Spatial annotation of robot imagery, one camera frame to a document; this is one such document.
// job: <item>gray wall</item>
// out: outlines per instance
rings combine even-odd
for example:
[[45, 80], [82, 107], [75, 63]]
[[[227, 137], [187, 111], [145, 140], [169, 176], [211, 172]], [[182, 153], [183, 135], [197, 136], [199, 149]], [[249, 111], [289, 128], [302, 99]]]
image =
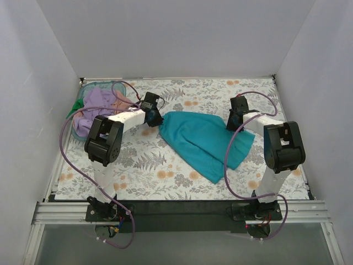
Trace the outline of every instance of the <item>gray wall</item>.
[[37, 0], [79, 77], [268, 76], [314, 0]]
[[299, 123], [304, 169], [324, 199], [346, 264], [353, 264], [353, 1], [317, 0], [277, 75]]
[[35, 0], [0, 1], [0, 264], [21, 264], [78, 78]]

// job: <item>teal cloth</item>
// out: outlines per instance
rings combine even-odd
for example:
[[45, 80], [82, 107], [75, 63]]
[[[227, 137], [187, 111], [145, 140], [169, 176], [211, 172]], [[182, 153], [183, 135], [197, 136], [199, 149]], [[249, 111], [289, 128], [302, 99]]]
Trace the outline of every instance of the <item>teal cloth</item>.
[[[224, 156], [234, 132], [215, 115], [169, 112], [159, 127], [162, 138], [193, 169], [216, 184], [223, 177]], [[255, 135], [242, 131], [233, 141], [227, 166], [236, 169], [246, 158]]]

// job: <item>pile of clothes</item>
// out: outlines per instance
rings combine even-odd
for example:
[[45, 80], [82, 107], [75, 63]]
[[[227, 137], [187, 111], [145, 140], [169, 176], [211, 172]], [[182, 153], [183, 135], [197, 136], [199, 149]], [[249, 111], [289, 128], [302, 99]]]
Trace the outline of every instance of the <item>pile of clothes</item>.
[[[122, 100], [129, 101], [119, 90], [115, 90], [116, 95]], [[70, 111], [70, 116], [76, 110], [83, 107], [104, 107], [114, 109], [127, 109], [131, 106], [115, 97], [112, 91], [103, 90], [100, 87], [94, 87], [83, 99], [78, 99]], [[88, 109], [76, 113], [73, 116], [73, 128], [79, 137], [87, 137], [92, 122], [97, 115], [111, 116], [120, 113], [117, 110], [107, 109]]]

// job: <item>purple cloth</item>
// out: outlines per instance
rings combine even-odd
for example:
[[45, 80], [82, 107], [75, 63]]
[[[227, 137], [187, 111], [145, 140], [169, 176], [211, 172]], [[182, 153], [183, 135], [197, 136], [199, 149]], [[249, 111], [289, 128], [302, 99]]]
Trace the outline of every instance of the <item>purple cloth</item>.
[[[116, 101], [116, 97], [109, 90], [102, 90], [99, 87], [93, 88], [83, 98], [85, 107], [106, 107], [111, 108]], [[111, 116], [114, 114], [113, 110], [107, 109], [92, 109], [82, 111], [82, 117], [73, 118], [75, 132], [80, 137], [87, 137], [92, 126], [93, 120], [97, 115]]]

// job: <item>green cloth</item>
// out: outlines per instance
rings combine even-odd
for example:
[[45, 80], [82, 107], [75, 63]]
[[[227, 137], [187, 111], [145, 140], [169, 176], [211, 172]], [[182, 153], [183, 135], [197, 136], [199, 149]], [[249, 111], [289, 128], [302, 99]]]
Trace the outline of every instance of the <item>green cloth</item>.
[[72, 109], [70, 111], [70, 113], [66, 116], [66, 119], [72, 114], [74, 113], [76, 110], [83, 108], [83, 98], [77, 99], [76, 102], [74, 103], [74, 105], [72, 106]]

